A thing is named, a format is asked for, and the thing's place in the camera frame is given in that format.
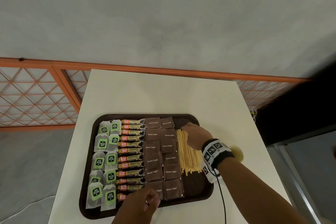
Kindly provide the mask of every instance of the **hand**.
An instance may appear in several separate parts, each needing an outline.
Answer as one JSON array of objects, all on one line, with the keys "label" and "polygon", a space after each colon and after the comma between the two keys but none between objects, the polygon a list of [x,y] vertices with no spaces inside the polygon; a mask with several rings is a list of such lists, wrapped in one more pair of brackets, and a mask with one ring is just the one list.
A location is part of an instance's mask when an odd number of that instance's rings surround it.
[{"label": "hand", "polygon": [[202,150],[203,144],[206,141],[213,139],[213,136],[209,131],[191,122],[188,122],[187,125],[183,126],[181,129],[187,131],[187,144],[195,150]]},{"label": "hand", "polygon": [[155,190],[142,188],[126,197],[112,224],[150,224],[159,204],[160,199]]}]

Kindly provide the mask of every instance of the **black cable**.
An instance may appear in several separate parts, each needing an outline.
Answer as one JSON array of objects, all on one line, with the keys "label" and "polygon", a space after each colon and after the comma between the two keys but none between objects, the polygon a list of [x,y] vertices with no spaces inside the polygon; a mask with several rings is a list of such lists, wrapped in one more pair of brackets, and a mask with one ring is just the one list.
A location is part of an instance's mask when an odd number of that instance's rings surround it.
[{"label": "black cable", "polygon": [[224,218],[225,218],[225,224],[226,224],[226,209],[225,209],[225,203],[224,203],[224,197],[223,197],[223,194],[222,194],[221,185],[219,184],[219,180],[218,180],[216,171],[214,169],[212,169],[212,170],[215,172],[215,176],[216,176],[216,179],[217,179],[217,182],[218,182],[218,186],[219,186],[220,195],[222,196],[223,205],[224,205]]}]

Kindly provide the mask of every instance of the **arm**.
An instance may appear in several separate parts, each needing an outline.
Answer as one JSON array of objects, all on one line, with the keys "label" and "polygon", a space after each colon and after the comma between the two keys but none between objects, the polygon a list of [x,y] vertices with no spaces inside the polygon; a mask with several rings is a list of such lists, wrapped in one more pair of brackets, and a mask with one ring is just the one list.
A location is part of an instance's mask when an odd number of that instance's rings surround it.
[{"label": "arm", "polygon": [[[188,145],[201,150],[212,135],[195,124],[182,127],[188,133]],[[217,166],[239,211],[250,223],[307,223],[278,193],[235,158],[228,157]]]}]

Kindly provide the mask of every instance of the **diamond lattice panel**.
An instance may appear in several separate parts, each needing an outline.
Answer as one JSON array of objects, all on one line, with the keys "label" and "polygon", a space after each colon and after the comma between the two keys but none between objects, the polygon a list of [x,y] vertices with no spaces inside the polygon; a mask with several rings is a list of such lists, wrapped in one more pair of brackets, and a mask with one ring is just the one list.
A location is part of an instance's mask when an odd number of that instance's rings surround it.
[{"label": "diamond lattice panel", "polygon": [[75,124],[77,116],[48,70],[0,67],[0,126]]},{"label": "diamond lattice panel", "polygon": [[265,106],[295,85],[287,82],[234,81],[237,82],[249,109]]},{"label": "diamond lattice panel", "polygon": [[76,88],[78,95],[83,99],[90,71],[66,70],[66,72]]}]

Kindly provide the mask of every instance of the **white cable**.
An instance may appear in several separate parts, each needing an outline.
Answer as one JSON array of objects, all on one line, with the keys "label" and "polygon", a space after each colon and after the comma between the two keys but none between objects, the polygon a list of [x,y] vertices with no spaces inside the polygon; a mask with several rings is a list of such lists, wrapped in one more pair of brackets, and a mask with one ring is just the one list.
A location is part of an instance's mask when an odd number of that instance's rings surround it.
[{"label": "white cable", "polygon": [[0,222],[0,224],[4,223],[5,221],[9,220],[10,218],[13,218],[14,216],[18,215],[19,213],[21,213],[22,211],[24,211],[25,209],[27,209],[28,206],[33,205],[33,204],[38,203],[38,202],[41,202],[41,201],[43,201],[44,199],[41,199],[41,200],[38,200],[38,201],[36,201],[36,202],[32,202],[32,203],[30,203],[30,204],[27,205],[25,208],[23,208],[21,211],[19,211],[19,212],[13,214],[12,216],[9,216],[8,218],[6,218],[6,219],[3,220],[2,222]]}]

